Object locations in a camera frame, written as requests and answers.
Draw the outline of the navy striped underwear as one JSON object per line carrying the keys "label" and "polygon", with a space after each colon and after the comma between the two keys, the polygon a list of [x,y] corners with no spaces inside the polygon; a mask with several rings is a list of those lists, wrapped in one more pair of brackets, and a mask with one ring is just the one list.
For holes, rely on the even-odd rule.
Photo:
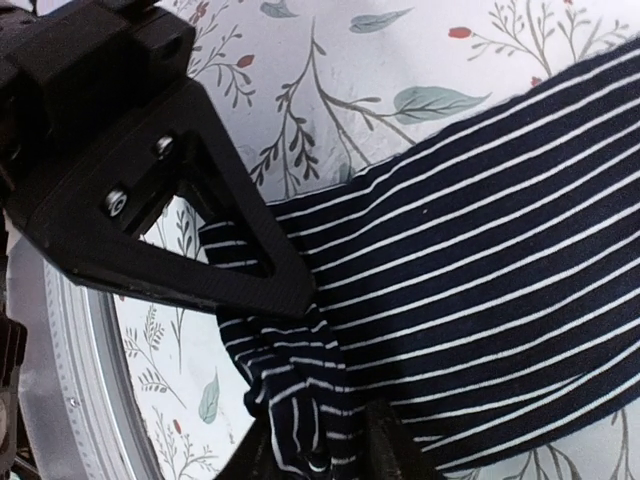
{"label": "navy striped underwear", "polygon": [[637,40],[269,209],[312,306],[217,320],[279,465],[375,400],[456,471],[638,398]]}

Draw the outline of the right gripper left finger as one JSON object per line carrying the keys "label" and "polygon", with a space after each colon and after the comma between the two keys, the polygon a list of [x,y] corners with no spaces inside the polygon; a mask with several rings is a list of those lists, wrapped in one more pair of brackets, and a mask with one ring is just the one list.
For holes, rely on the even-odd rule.
{"label": "right gripper left finger", "polygon": [[[314,296],[302,258],[253,185],[213,105],[184,80],[67,148],[3,118],[1,205],[28,241],[74,283],[214,312],[299,319]],[[238,226],[258,261],[241,273],[141,239],[175,198],[205,220]]]}

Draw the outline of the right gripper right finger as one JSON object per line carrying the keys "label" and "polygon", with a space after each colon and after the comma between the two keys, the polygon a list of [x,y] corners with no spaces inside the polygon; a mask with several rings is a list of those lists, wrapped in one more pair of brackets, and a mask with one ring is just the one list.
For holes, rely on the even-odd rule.
{"label": "right gripper right finger", "polygon": [[269,418],[258,417],[227,463],[229,479],[442,479],[433,460],[412,440],[390,405],[366,404],[344,438],[321,431],[294,466],[279,465]]}

